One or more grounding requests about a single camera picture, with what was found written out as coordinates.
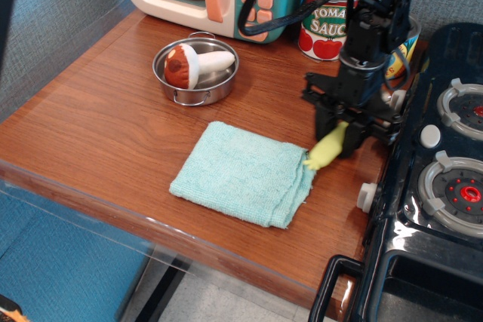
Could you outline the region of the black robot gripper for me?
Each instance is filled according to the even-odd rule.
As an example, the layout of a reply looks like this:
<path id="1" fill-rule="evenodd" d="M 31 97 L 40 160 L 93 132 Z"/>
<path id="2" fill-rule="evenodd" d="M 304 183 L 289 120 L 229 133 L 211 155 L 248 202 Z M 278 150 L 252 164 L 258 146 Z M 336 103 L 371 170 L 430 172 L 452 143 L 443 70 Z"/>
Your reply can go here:
<path id="1" fill-rule="evenodd" d="M 358 63 L 340 54 L 335 76 L 308 72 L 302 98 L 315 107 L 315 137 L 327 136 L 341 121 L 349 124 L 343 139 L 341 158 L 348 158 L 368 137 L 394 143 L 402 115 L 382 100 L 387 59 Z"/>

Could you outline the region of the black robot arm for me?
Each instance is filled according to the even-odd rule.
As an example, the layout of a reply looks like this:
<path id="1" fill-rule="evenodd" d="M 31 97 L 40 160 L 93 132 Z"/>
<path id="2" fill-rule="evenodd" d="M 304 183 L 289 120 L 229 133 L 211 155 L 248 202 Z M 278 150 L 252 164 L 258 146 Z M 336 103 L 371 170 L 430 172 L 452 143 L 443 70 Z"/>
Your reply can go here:
<path id="1" fill-rule="evenodd" d="M 330 0 L 318 0 L 319 3 Z M 402 114 L 383 101 L 389 84 L 386 70 L 392 53 L 412 29 L 411 0 L 347 0 L 346 42 L 340 50 L 335 76 L 308 72 L 303 98 L 315 106 L 318 141 L 342 123 L 340 157 L 349 157 L 370 136 L 390 145 L 401 128 Z"/>

